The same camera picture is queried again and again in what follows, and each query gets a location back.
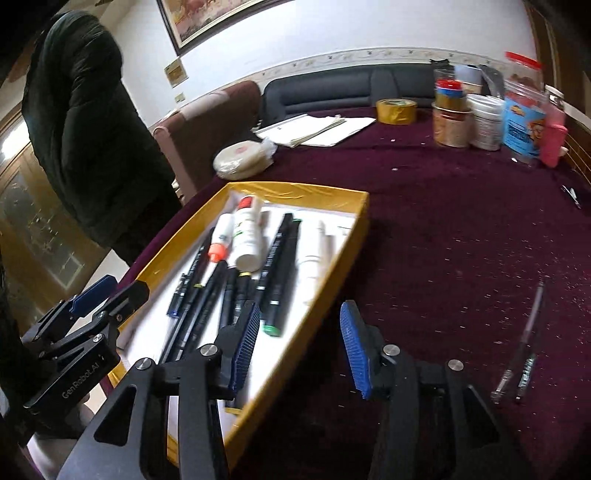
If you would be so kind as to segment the black marker blue cap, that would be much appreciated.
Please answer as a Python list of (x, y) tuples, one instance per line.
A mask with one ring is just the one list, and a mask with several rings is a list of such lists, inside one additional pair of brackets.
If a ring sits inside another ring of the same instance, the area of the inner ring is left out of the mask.
[(209, 262), (208, 250), (211, 248), (212, 234), (213, 229), (208, 231), (204, 241), (199, 246), (188, 272), (181, 275), (166, 312), (168, 317), (179, 319), (183, 315), (185, 308), (192, 302), (193, 290), (200, 284)]

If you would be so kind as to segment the black marker plain cap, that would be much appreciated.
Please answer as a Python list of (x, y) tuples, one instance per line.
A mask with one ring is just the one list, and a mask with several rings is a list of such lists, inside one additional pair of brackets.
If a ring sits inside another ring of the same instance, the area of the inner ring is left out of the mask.
[(221, 293), (226, 272), (228, 272), (228, 263), (225, 260), (219, 261), (205, 286), (198, 288), (197, 297), (173, 328), (159, 364), (178, 361), (197, 345), (211, 317), (218, 295)]

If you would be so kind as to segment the black marker pink cap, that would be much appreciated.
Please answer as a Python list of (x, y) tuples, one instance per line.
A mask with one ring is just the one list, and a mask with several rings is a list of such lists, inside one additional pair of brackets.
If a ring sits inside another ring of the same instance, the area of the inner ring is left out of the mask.
[(235, 267), (229, 268), (226, 273), (224, 290), (221, 303), (221, 316), (219, 316), (218, 329), (229, 326), (233, 323), (235, 315), (235, 295), (236, 283), (238, 282), (239, 272)]

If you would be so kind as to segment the white bottle orange cap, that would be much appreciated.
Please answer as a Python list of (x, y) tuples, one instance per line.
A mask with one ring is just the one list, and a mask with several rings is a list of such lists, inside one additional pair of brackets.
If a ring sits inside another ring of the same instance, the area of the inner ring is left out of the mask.
[(209, 261), (218, 263), (228, 257), (229, 247), (233, 236), (233, 214), (224, 213), (219, 216), (211, 235), (211, 245), (208, 249)]

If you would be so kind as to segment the white bottle red cap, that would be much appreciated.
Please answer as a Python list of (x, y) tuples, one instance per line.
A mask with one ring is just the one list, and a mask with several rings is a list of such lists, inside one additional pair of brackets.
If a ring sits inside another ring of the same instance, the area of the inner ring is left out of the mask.
[(231, 258), (240, 272), (256, 272), (263, 264), (262, 205), (259, 197), (246, 195), (233, 213)]

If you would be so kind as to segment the black marker light-blue cap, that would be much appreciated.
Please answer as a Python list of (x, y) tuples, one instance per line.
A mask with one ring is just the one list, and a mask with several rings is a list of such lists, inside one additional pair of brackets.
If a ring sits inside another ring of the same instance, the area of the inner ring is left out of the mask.
[(270, 244), (270, 250), (266, 255), (266, 260), (263, 263), (263, 269), (260, 271), (259, 281), (254, 290), (253, 299), (259, 305), (259, 310), (263, 311), (263, 300), (266, 298), (266, 291), (270, 288), (270, 281), (273, 279), (276, 266), (279, 264), (280, 253), (283, 250), (284, 242), (287, 240), (287, 233), (290, 231), (290, 226), (294, 222), (294, 215), (287, 213), (283, 215), (280, 227), (276, 231), (276, 236)]

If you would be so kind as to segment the black marker green cap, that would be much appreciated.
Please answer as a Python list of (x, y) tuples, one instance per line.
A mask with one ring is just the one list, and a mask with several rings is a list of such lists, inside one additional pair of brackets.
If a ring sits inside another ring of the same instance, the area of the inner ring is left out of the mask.
[(266, 293), (263, 302), (263, 332), (271, 337), (280, 337), (283, 303), (287, 298), (287, 286), (290, 284), (290, 276), (296, 262), (298, 230), (301, 220), (295, 219), (287, 231), (286, 244), (280, 254), (279, 264), (270, 281), (269, 292)]

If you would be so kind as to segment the white spray bottle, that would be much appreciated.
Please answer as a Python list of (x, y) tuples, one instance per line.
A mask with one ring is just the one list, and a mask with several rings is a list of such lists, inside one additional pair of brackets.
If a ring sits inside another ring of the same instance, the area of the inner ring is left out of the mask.
[(327, 226), (315, 216), (301, 217), (297, 241), (297, 297), (305, 305), (314, 303), (325, 281), (334, 254), (334, 239)]

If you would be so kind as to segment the black marker yellow-green cap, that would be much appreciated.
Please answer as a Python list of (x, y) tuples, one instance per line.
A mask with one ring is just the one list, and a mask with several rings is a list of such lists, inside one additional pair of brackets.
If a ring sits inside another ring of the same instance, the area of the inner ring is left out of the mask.
[(242, 312), (242, 307), (249, 299), (250, 282), (252, 282), (252, 274), (249, 272), (242, 272), (238, 275), (238, 278), (236, 278), (235, 295), (233, 295), (232, 308), (230, 311), (230, 320), (232, 324), (238, 321), (240, 312)]

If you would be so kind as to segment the wooden double door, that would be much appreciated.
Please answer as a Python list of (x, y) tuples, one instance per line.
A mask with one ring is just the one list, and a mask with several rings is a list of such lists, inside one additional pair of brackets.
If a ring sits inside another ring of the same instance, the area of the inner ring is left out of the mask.
[(1, 124), (1, 254), (21, 332), (79, 293), (106, 256), (54, 193), (18, 110)]

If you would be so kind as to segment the purple velvet tablecloth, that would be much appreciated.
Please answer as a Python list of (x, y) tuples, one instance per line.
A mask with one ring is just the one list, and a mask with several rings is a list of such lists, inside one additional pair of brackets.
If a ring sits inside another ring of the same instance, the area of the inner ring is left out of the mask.
[(538, 479), (590, 475), (590, 207), (568, 178), (507, 151), (437, 145), (428, 114), (375, 124), (330, 149), (282, 149), (265, 181), (366, 191), (370, 229), (339, 299), (418, 359), (461, 360), (485, 391), (546, 285), (538, 355), (499, 416)]

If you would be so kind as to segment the person in black jacket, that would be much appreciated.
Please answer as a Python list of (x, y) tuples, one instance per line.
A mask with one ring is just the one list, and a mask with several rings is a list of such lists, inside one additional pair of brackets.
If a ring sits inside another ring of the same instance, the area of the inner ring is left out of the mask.
[(175, 178), (122, 82), (122, 54), (93, 15), (40, 32), (21, 104), (38, 163), (65, 210), (132, 265), (180, 210)]

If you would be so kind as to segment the wrapped round white cakes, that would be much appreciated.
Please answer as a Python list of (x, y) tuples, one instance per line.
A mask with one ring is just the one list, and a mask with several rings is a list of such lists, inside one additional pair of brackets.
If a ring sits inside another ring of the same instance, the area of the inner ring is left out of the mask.
[(273, 164), (277, 146), (270, 140), (238, 142), (219, 152), (213, 160), (216, 175), (224, 180), (239, 181), (262, 173)]

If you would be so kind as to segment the white paper stack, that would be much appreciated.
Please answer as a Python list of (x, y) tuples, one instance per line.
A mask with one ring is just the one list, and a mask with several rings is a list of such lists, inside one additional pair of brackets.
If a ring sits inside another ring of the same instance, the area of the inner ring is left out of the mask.
[(346, 118), (341, 115), (314, 117), (302, 114), (259, 128), (253, 133), (262, 140), (276, 145), (296, 148), (298, 146), (329, 148), (356, 135), (376, 122), (375, 118)]

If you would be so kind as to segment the black leather sofa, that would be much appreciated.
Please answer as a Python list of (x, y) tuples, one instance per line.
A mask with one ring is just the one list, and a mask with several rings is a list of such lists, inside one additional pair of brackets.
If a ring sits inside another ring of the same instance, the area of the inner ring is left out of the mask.
[(362, 65), (294, 75), (271, 81), (263, 90), (259, 120), (263, 126), (297, 115), (373, 107), (382, 99), (408, 99), (426, 108), (435, 100), (436, 79), (445, 74), (469, 80), (464, 64)]

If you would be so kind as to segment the metal nail clipper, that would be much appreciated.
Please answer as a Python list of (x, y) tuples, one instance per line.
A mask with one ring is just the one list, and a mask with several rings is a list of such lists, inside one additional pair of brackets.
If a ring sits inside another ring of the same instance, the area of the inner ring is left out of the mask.
[(576, 206), (577, 209), (579, 209), (579, 210), (582, 209), (582, 206), (578, 200), (576, 191), (573, 188), (569, 188), (566, 185), (562, 185), (561, 190), (572, 200), (572, 202), (574, 203), (574, 205)]

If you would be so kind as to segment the framed horse painting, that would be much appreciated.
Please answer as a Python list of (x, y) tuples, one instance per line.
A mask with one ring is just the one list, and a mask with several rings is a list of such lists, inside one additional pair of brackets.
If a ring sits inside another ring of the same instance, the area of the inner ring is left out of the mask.
[(174, 51), (181, 56), (204, 40), (281, 0), (157, 0)]

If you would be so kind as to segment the brown label glass jar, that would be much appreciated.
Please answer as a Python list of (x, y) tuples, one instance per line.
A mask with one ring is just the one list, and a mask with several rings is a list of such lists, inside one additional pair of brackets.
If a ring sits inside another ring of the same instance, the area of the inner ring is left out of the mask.
[(435, 141), (446, 147), (467, 148), (470, 143), (472, 111), (445, 109), (436, 103), (432, 107)]

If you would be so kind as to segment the yellow tape roll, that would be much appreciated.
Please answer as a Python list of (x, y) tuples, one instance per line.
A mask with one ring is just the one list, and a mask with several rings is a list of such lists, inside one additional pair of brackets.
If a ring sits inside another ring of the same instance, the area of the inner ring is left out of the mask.
[(412, 125), (417, 121), (418, 104), (409, 99), (381, 99), (376, 103), (377, 119), (393, 126)]

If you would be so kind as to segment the pink knitted sleeve flask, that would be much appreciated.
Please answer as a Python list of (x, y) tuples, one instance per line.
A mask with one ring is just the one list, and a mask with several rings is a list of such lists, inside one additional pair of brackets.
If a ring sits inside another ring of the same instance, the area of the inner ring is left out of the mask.
[(541, 140), (540, 160), (550, 168), (558, 165), (568, 129), (565, 127), (564, 94), (546, 84), (545, 126)]

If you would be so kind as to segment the white plastic jar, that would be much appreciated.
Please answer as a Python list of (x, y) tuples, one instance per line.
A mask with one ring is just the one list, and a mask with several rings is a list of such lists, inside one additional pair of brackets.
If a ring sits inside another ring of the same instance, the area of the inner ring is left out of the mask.
[(503, 139), (505, 101), (478, 94), (467, 95), (472, 111), (469, 143), (481, 150), (497, 151)]

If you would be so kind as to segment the stacked colourful tape rolls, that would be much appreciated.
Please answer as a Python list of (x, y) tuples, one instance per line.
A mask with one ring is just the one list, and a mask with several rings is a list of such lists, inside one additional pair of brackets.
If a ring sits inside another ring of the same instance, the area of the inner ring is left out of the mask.
[(460, 81), (438, 79), (435, 86), (435, 104), (437, 107), (453, 111), (465, 111), (467, 109), (466, 96)]

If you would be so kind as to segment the blue cartoon label jar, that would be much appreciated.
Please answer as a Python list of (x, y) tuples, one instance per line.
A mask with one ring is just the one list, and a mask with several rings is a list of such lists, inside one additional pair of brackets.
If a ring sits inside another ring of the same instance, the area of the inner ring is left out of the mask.
[(546, 97), (514, 80), (505, 81), (503, 142), (517, 162), (539, 160), (545, 128)]

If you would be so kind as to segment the red lid plastic jar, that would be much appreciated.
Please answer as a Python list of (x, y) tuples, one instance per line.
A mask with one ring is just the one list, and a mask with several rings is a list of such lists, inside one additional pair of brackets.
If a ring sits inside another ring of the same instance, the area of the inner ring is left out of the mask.
[(510, 65), (507, 79), (536, 91), (543, 89), (542, 64), (539, 61), (510, 51), (505, 53), (505, 58)]

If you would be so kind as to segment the wooden brick pattern cabinet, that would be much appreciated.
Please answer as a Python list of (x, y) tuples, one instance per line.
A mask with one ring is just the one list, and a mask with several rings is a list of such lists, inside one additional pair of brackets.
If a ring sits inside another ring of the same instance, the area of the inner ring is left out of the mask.
[(590, 181), (590, 3), (526, 1), (543, 81), (564, 94), (565, 161)]

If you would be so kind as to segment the small gold wall plaque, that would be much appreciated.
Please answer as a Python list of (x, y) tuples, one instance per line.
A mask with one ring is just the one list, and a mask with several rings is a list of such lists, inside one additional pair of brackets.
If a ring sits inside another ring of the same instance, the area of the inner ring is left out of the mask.
[(175, 88), (184, 82), (188, 76), (180, 58), (176, 58), (164, 68), (164, 74), (170, 86)]

